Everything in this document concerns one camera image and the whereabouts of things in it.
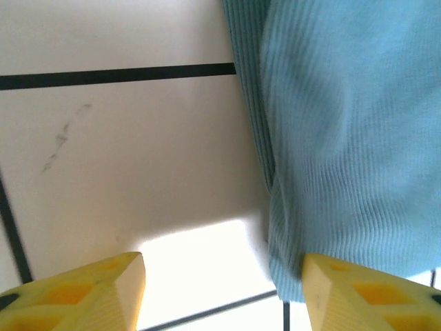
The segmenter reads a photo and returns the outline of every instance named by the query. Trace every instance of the white floor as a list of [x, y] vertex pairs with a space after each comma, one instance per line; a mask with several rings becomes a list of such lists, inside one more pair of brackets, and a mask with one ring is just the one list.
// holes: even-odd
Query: white floor
[[438, 274], [438, 277], [435, 279], [435, 288], [441, 290], [441, 268], [437, 268], [436, 273]]
[[[3, 0], [0, 20], [0, 75], [233, 61], [221, 0]], [[1, 91], [0, 168], [37, 279], [144, 254], [139, 329], [274, 289], [236, 76]], [[0, 291], [16, 285], [0, 231]], [[175, 329], [282, 324], [274, 297]], [[310, 330], [305, 305], [291, 324]]]

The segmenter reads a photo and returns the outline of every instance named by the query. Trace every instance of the ribbed knit texture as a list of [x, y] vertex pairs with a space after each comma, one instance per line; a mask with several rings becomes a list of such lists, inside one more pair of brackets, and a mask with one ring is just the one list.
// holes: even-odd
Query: ribbed knit texture
[[224, 0], [279, 297], [317, 252], [441, 265], [441, 0]]

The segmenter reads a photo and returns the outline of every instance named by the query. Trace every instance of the yellow plastic object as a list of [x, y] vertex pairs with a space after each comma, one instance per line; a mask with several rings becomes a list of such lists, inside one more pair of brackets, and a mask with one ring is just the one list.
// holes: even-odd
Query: yellow plastic object
[[302, 271], [313, 331], [440, 331], [441, 291], [360, 265], [307, 254]]
[[144, 286], [141, 253], [121, 254], [0, 294], [0, 330], [133, 331]]

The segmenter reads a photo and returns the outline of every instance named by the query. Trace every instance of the black grout line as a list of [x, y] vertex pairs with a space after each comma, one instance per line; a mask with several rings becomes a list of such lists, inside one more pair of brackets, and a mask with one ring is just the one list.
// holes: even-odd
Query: black grout line
[[283, 303], [283, 331], [289, 331], [291, 328], [291, 317], [290, 317], [290, 309], [289, 302]]
[[436, 270], [433, 269], [432, 270], [432, 277], [430, 278], [430, 286], [431, 287], [435, 286], [435, 280], [436, 280]]
[[234, 63], [195, 64], [152, 68], [130, 68], [46, 74], [17, 74], [0, 76], [0, 90], [51, 88], [126, 81], [151, 81], [188, 77], [206, 77], [236, 74]]
[[186, 324], [186, 323], [189, 323], [189, 322], [196, 321], [198, 319], [203, 319], [203, 318], [208, 317], [208, 316], [219, 314], [220, 312], [226, 312], [227, 310], [231, 310], [231, 309], [234, 309], [234, 308], [239, 308], [239, 307], [241, 307], [243, 305], [248, 305], [250, 303], [255, 303], [257, 301], [268, 299], [270, 297], [274, 297], [275, 295], [277, 295], [276, 291], [262, 293], [262, 294], [254, 296], [254, 297], [246, 298], [246, 299], [239, 300], [239, 301], [236, 301], [236, 302], [233, 302], [233, 303], [228, 303], [227, 305], [222, 305], [222, 306], [217, 307], [217, 308], [213, 308], [213, 309], [210, 309], [210, 310], [206, 310], [204, 312], [199, 312], [199, 313], [194, 314], [194, 315], [183, 317], [182, 319], [176, 319], [174, 321], [170, 321], [170, 322], [167, 322], [167, 323], [164, 323], [164, 324], [160, 324], [160, 325], [157, 325], [157, 326], [145, 329], [143, 331], [166, 330], [168, 328], [173, 328], [173, 327], [178, 326], [178, 325]]
[[14, 261], [19, 272], [21, 282], [29, 283], [33, 280], [28, 260], [26, 259], [25, 250], [21, 244], [17, 223], [11, 211], [11, 206], [6, 195], [6, 190], [0, 174], [0, 215], [3, 221], [5, 234], [9, 241], [9, 246], [14, 255]]

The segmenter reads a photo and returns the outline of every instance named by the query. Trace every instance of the blue ribbed fabric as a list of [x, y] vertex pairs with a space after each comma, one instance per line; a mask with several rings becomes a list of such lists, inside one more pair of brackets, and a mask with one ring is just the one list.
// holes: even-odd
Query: blue ribbed fabric
[[284, 301], [317, 252], [441, 265], [441, 1], [224, 0]]

